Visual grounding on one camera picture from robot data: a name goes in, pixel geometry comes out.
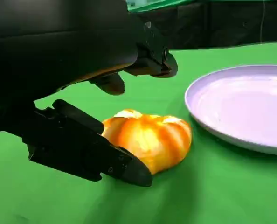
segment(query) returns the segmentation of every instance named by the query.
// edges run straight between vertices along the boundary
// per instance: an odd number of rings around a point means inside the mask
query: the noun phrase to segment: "plate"
[[[277,154],[277,65],[228,68],[194,81],[185,93],[192,117],[215,136]]]

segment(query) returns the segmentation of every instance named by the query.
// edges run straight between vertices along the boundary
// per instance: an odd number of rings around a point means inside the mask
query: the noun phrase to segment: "lavender plate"
[[[185,103],[192,117],[217,137],[277,154],[277,65],[212,72],[189,86]]]

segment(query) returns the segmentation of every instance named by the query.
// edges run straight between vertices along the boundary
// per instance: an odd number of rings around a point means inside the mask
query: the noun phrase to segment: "dark background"
[[[277,41],[277,1],[265,2],[262,42]],[[167,37],[171,49],[260,43],[262,1],[187,3],[138,13]]]

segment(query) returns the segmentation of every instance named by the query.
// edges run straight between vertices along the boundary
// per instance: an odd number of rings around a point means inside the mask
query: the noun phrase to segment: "green backdrop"
[[[173,54],[179,72],[171,79],[123,73],[123,96],[80,83],[36,104],[62,98],[99,120],[125,108],[185,119],[193,144],[179,166],[155,176],[150,188],[109,177],[93,183],[29,162],[21,140],[0,133],[0,224],[277,224],[277,156],[218,140],[192,121],[184,104],[186,88],[208,72],[277,64],[277,43]]]

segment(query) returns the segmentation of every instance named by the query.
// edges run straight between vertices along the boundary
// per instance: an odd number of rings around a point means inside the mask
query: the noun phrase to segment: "plate rim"
[[[277,65],[275,64],[256,64],[256,65],[242,65],[242,66],[236,66],[236,67],[227,67],[227,68],[224,68],[224,69],[220,69],[220,70],[215,70],[215,71],[212,71],[210,73],[207,73],[201,77],[199,77],[198,79],[194,80],[190,85],[189,87],[186,89],[185,91],[185,94],[184,94],[184,101],[185,101],[185,105],[186,105],[186,108],[188,109],[189,113],[192,115],[193,119],[197,122],[197,123],[201,123],[202,125],[206,126],[207,128],[213,130],[213,132],[215,133],[218,133],[219,135],[224,135],[226,136],[227,138],[230,138],[232,140],[237,140],[237,141],[240,141],[240,142],[244,142],[246,144],[250,144],[250,145],[254,145],[254,146],[257,146],[257,147],[264,147],[264,148],[272,148],[272,149],[276,149],[277,150],[277,146],[274,146],[274,145],[266,145],[266,144],[260,144],[260,143],[257,143],[257,142],[253,142],[253,141],[249,141],[249,140],[244,140],[244,139],[240,139],[240,138],[237,138],[237,137],[234,137],[230,134],[226,134],[226,133],[223,133],[223,132],[220,132],[218,130],[216,130],[215,128],[211,127],[210,125],[204,123],[203,121],[201,121],[198,116],[195,115],[195,113],[192,112],[189,104],[187,103],[187,94],[188,92],[190,91],[190,89],[192,88],[192,86],[199,82],[200,80],[212,75],[212,74],[215,74],[217,72],[221,72],[221,71],[227,71],[227,70],[232,70],[232,69],[237,69],[237,68],[245,68],[245,67],[277,67]],[[269,153],[269,152],[263,152],[263,151],[259,151],[259,150],[255,150],[255,149],[250,149],[250,150],[253,150],[253,151],[257,151],[257,152],[261,152],[261,153]]]

